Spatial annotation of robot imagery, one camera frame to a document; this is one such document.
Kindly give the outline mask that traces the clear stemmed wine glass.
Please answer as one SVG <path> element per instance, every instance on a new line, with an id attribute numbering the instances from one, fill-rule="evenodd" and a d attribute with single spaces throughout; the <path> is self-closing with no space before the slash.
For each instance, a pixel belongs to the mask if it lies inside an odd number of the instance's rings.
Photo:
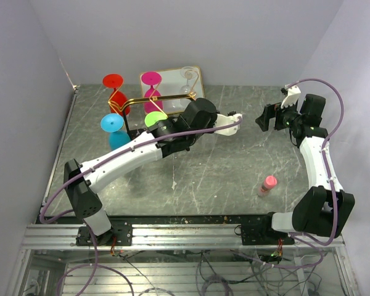
<path id="1" fill-rule="evenodd" d="M 181 87 L 183 94 L 190 94 L 194 92 L 196 83 L 199 80 L 199 72 L 195 67 L 185 66 L 180 70 L 181 76 L 186 80 L 186 84 Z"/>

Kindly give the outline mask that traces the green plastic wine glass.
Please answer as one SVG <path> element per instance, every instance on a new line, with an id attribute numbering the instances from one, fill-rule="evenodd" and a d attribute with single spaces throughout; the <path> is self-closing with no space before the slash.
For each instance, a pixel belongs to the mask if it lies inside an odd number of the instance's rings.
<path id="1" fill-rule="evenodd" d="M 144 119 L 144 123 L 149 128 L 149 127 L 155 125 L 156 122 L 158 122 L 160 120 L 166 120 L 167 118 L 168 118 L 168 116 L 165 113 L 159 112 L 159 111 L 153 111 L 153 112 L 150 112 L 146 115 L 146 117 Z"/>

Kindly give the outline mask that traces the pink plastic wine glass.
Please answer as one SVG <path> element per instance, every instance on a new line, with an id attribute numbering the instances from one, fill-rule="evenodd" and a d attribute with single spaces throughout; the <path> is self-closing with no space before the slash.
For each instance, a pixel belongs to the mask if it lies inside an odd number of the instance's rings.
<path id="1" fill-rule="evenodd" d="M 150 98 L 153 96 L 161 96 L 158 90 L 156 90 L 156 86 L 158 86 L 162 82 L 162 77 L 157 72 L 145 72 L 141 75 L 141 82 L 145 84 L 148 89 L 144 93 L 144 97 Z M 153 112 L 153 111 L 161 111 L 163 110 L 163 102 L 162 101 L 155 101 L 155 102 L 146 102 L 144 103 L 144 111 L 146 114 Z"/>

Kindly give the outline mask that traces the blue plastic wine glass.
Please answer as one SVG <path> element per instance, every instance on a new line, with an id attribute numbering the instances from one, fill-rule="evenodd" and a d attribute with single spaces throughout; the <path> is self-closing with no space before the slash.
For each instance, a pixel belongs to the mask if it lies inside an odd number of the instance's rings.
<path id="1" fill-rule="evenodd" d="M 124 124 L 123 117 L 116 113 L 110 113 L 102 118 L 101 128 L 106 133 L 109 133 L 111 150 L 116 150 L 131 141 L 128 133 L 122 129 Z"/>

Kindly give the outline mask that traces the red plastic wine glass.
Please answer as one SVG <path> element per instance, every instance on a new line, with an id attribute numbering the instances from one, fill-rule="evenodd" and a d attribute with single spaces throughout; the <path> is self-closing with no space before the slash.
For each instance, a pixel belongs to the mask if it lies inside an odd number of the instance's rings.
<path id="1" fill-rule="evenodd" d="M 124 111 L 120 110 L 120 108 L 122 108 L 128 101 L 127 97 L 120 91 L 120 88 L 123 85 L 123 77 L 117 73 L 111 73 L 103 78 L 102 84 L 106 88 L 113 90 L 107 102 L 110 107 L 110 111 L 121 116 L 123 116 L 123 114 L 128 115 L 130 113 L 129 107 Z"/>

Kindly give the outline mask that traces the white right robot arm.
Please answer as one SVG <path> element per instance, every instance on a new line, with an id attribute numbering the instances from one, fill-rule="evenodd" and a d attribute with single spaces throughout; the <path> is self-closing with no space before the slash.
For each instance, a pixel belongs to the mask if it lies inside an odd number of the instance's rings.
<path id="1" fill-rule="evenodd" d="M 338 237 L 355 205 L 353 194 L 344 191 L 329 155 L 327 129 L 320 127 L 325 98 L 307 94 L 301 107 L 267 104 L 255 120 L 267 131 L 288 129 L 305 161 L 309 189 L 292 212 L 273 213 L 271 223 L 260 228 L 260 239 L 273 244 L 282 232 L 306 232 L 319 237 Z"/>

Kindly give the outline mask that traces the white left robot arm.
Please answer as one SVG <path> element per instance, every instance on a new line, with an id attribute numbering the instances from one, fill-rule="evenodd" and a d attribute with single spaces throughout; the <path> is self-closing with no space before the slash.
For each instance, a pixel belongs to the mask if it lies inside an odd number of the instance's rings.
<path id="1" fill-rule="evenodd" d="M 205 98 L 198 98 L 177 117 L 157 121 L 131 142 L 108 154 L 83 164 L 75 159 L 65 164 L 64 182 L 84 173 L 80 179 L 67 185 L 65 191 L 76 217 L 86 222 L 92 231 L 91 237 L 98 244 L 108 244 L 113 239 L 113 229 L 97 193 L 138 167 L 176 152 L 189 151 L 200 134 L 161 137 L 212 128 L 217 117 L 215 105 Z"/>

